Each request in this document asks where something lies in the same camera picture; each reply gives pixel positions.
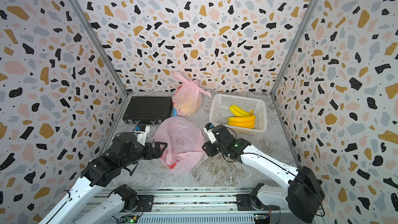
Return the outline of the pink plastic bag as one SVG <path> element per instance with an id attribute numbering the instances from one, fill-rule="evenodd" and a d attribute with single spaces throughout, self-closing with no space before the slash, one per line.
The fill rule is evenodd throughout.
<path id="1" fill-rule="evenodd" d="M 178 116 L 193 115 L 202 105 L 202 95 L 211 98 L 211 94 L 201 88 L 196 80 L 186 79 L 178 72 L 174 76 L 182 84 L 172 96 L 173 108 Z"/>
<path id="2" fill-rule="evenodd" d="M 192 170 L 205 155 L 202 131 L 182 117 L 171 117 L 162 122 L 154 141 L 167 144 L 161 162 L 174 174 Z"/>

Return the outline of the yellow banana bunch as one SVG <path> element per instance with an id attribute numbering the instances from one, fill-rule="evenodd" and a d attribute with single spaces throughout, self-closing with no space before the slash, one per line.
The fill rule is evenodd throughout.
<path id="1" fill-rule="evenodd" d="M 235 117 L 248 117 L 253 115 L 254 113 L 254 110 L 247 112 L 236 105 L 231 105 L 229 107 L 229 110 L 231 111 L 232 114 L 234 114 Z"/>
<path id="2" fill-rule="evenodd" d="M 256 116 L 254 115 L 228 118 L 228 125 L 234 127 L 253 129 L 255 127 L 255 123 L 256 123 Z"/>

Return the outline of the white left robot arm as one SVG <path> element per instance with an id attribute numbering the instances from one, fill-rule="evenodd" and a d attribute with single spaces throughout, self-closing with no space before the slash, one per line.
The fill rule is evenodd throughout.
<path id="1" fill-rule="evenodd" d="M 41 220 L 42 224 L 71 224 L 75 217 L 103 188 L 141 160 L 162 157 L 168 144 L 146 142 L 145 132 L 121 132 L 112 140 L 110 148 L 91 160 L 66 196 Z M 144 209 L 137 192 L 124 184 L 114 189 L 106 200 L 85 216 L 79 224 L 95 224 L 120 211 L 134 212 Z"/>

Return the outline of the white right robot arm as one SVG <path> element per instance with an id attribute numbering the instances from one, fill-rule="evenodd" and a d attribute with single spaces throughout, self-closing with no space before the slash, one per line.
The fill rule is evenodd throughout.
<path id="1" fill-rule="evenodd" d="M 323 209 L 325 193 L 314 172 L 303 166 L 296 168 L 263 153 L 251 142 L 236 138 L 229 128 L 208 123 L 204 131 L 209 137 L 202 149 L 209 157 L 222 155 L 225 161 L 250 166 L 276 182 L 280 189 L 259 183 L 249 194 L 249 204 L 257 210 L 266 206 L 287 207 L 305 223 L 312 223 Z"/>

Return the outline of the white perforated plastic basket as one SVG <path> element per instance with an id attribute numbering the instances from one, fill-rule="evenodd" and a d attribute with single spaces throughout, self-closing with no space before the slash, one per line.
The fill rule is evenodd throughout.
<path id="1" fill-rule="evenodd" d="M 231 105 L 236 105 L 247 112 L 254 110 L 253 115 L 256 116 L 255 127 L 253 129 L 247 129 L 228 125 L 228 118 L 235 117 L 234 114 L 232 114 L 229 110 Z M 234 130 L 235 132 L 244 133 L 247 135 L 263 133 L 267 130 L 265 102 L 263 100 L 250 97 L 216 94 L 212 101 L 209 121 L 214 125 L 222 124 Z"/>

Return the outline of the black ribbed carry case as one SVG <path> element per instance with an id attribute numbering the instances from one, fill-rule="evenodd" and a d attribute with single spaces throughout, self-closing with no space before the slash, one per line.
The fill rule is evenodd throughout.
<path id="1" fill-rule="evenodd" d="M 123 114 L 122 120 L 129 124 L 161 124 L 172 116 L 171 97 L 134 96 Z"/>

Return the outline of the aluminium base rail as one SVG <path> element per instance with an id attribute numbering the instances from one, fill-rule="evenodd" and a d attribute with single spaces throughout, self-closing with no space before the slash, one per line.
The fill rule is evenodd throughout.
<path id="1" fill-rule="evenodd" d="M 137 207 L 117 212 L 106 188 L 77 214 L 74 224 L 301 224 L 286 206 L 262 210 L 250 204 L 247 187 L 137 187 Z"/>

